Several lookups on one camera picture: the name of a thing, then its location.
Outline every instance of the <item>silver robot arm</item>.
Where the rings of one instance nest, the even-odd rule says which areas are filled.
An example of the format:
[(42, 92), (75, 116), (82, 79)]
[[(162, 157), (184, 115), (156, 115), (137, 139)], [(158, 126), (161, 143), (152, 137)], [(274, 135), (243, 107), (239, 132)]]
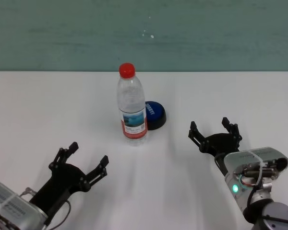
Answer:
[(189, 138), (214, 156), (244, 218), (254, 224), (252, 230), (288, 230), (288, 206), (271, 198), (272, 181), (287, 168), (288, 158), (270, 147), (239, 151), (238, 125), (226, 117), (222, 124), (228, 133), (205, 138), (192, 122)]

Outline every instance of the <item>blue button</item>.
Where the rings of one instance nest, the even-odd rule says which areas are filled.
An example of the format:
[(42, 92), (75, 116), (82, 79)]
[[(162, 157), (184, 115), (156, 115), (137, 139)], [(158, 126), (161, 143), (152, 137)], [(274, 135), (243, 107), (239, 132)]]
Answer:
[(152, 101), (146, 102), (146, 118), (148, 130), (160, 128), (167, 120), (163, 106)]

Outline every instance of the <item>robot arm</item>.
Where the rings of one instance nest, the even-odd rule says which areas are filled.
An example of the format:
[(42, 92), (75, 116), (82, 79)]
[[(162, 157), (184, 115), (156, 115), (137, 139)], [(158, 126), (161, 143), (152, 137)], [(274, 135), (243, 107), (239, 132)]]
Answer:
[(287, 168), (288, 158), (270, 147), (239, 151), (238, 125), (230, 124), (226, 117), (222, 125), (228, 133), (205, 138), (191, 122), (189, 138), (200, 152), (214, 156), (244, 218), (254, 224), (252, 230), (287, 230), (288, 206), (274, 202), (271, 189), (272, 181)]
[(0, 183), (0, 229), (45, 230), (68, 198), (75, 192), (88, 192), (91, 187), (107, 175), (108, 157), (89, 174), (84, 174), (67, 159), (78, 150), (72, 143), (68, 149), (61, 148), (49, 165), (51, 178), (27, 202)]

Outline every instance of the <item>wire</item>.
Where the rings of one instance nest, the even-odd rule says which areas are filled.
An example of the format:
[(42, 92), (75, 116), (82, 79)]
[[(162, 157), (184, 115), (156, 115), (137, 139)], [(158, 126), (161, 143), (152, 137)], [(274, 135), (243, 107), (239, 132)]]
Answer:
[(70, 212), (71, 212), (71, 210), (72, 210), (72, 205), (71, 205), (71, 203), (70, 203), (68, 200), (66, 200), (65, 202), (66, 202), (66, 203), (68, 204), (68, 206), (69, 206), (69, 209), (68, 209), (68, 212), (67, 212), (65, 218), (61, 221), (60, 224), (54, 226), (53, 228), (51, 228), (51, 229), (49, 229), (49, 230), (54, 230), (54, 229), (58, 228), (59, 226), (61, 226), (61, 225), (65, 222), (65, 220), (67, 219), (67, 217), (69, 216), (69, 214), (70, 214)]
[(245, 186), (248, 186), (248, 187), (250, 187), (250, 188), (253, 188), (253, 187), (254, 187), (253, 184), (247, 184), (247, 183), (245, 183), (245, 182), (242, 180), (242, 175), (240, 176), (240, 182), (241, 182), (241, 184), (243, 184), (243, 185), (245, 185)]
[(253, 153), (251, 150), (248, 151), (250, 154), (252, 154), (254, 157), (256, 157), (259, 162), (260, 162), (260, 169), (259, 169), (259, 176), (258, 176), (258, 179), (257, 179), (257, 182), (256, 184), (254, 185), (253, 189), (251, 190), (250, 192), (250, 195), (248, 197), (248, 202), (247, 202), (247, 208), (250, 207), (250, 204), (251, 204), (251, 200), (252, 200), (252, 197), (254, 195), (254, 193), (260, 189), (262, 183), (263, 183), (263, 166), (264, 166), (264, 162), (263, 162), (263, 159), (261, 159), (258, 155), (256, 155), (255, 153)]
[(288, 224), (288, 220), (287, 220), (287, 219), (281, 219), (281, 218), (271, 217), (271, 216), (269, 216), (269, 215), (262, 216), (262, 219), (267, 219), (267, 220), (272, 220), (272, 221), (277, 221), (277, 222), (281, 222), (281, 223), (286, 223), (286, 224)]
[(19, 196), (22, 197), (22, 196), (27, 195), (27, 194), (30, 194), (31, 196), (35, 196), (37, 194), (37, 192), (34, 191), (32, 188), (27, 187), (25, 189), (25, 191), (23, 193), (21, 193)]

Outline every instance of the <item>table surface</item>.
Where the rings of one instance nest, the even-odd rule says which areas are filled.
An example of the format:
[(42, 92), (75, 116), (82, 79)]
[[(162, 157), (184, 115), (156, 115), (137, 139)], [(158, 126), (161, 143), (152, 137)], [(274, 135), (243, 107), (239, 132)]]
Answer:
[[(188, 138), (190, 122), (209, 136), (226, 131), (227, 116), (239, 124), (240, 150), (270, 146), (288, 157), (288, 72), (137, 76), (168, 120), (133, 147), (121, 130), (117, 73), (0, 72), (0, 181), (38, 190), (58, 149), (77, 141), (68, 162), (87, 173), (108, 155), (108, 176), (70, 198), (61, 230), (250, 230), (213, 158)], [(272, 197), (288, 205), (288, 169)]]

